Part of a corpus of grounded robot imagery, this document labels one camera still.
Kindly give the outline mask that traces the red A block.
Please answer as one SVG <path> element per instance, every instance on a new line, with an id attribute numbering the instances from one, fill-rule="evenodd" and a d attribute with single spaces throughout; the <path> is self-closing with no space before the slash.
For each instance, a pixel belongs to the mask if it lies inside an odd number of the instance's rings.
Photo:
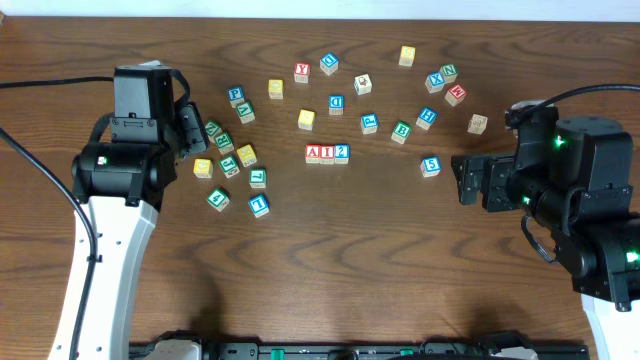
<path id="1" fill-rule="evenodd" d="M 320 149 L 318 144 L 307 144 L 305 147 L 305 161 L 308 164 L 318 164 L 320 162 Z"/>

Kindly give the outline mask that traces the red I block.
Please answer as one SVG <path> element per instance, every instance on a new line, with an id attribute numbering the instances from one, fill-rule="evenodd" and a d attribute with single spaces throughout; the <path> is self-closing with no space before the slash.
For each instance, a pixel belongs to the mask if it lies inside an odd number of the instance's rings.
<path id="1" fill-rule="evenodd" d="M 320 147 L 319 161 L 321 164 L 331 165 L 335 163 L 335 146 L 323 145 Z"/>

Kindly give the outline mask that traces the blue 2 block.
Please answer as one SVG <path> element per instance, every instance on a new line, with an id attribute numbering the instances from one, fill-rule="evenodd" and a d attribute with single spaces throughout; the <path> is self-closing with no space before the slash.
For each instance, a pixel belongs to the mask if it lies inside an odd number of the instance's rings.
<path id="1" fill-rule="evenodd" d="M 336 164 L 348 164 L 350 160 L 350 146 L 348 144 L 336 144 L 334 146 L 334 162 Z"/>

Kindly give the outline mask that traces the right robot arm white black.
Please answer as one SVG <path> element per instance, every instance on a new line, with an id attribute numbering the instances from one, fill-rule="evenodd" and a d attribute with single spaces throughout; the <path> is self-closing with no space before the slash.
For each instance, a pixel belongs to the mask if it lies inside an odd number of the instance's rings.
<path id="1" fill-rule="evenodd" d="M 631 211 L 633 140 L 599 117 L 530 119 L 506 155 L 455 155 L 459 201 L 521 209 L 527 241 L 582 296 L 602 359 L 639 356 L 639 215 Z"/>

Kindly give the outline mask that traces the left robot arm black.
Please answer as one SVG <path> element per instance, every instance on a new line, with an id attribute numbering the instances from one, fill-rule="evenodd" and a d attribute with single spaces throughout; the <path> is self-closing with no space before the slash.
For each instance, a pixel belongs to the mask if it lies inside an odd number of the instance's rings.
<path id="1" fill-rule="evenodd" d="M 90 230 L 76 215 L 71 273 L 50 360 L 126 359 L 139 272 L 158 211 L 141 202 L 127 206 L 117 197 L 98 196 L 81 207 Z M 97 240 L 96 267 L 80 332 L 73 334 L 90 254 L 89 234 Z"/>

